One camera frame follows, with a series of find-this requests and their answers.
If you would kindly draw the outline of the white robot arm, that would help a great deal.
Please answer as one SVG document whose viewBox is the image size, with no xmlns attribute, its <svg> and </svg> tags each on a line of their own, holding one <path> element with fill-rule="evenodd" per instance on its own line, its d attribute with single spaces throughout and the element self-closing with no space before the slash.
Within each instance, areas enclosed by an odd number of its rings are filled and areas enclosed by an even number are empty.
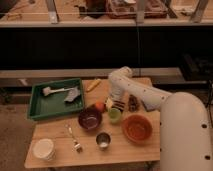
<svg viewBox="0 0 213 171">
<path fill-rule="evenodd" d="M 127 66 L 112 71 L 108 81 L 112 101 L 128 92 L 160 112 L 160 171 L 213 171 L 208 112 L 198 97 L 134 81 Z"/>
</svg>

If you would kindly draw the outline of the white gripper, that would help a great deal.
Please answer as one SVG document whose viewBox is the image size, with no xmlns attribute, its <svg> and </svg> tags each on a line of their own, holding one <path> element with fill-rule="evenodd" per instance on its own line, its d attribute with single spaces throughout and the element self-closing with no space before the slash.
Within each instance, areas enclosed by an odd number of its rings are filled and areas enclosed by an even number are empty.
<svg viewBox="0 0 213 171">
<path fill-rule="evenodd" d="M 111 91 L 109 94 L 110 98 L 107 98 L 105 101 L 106 109 L 110 109 L 114 105 L 114 101 L 121 101 L 123 96 L 123 91 Z"/>
</svg>

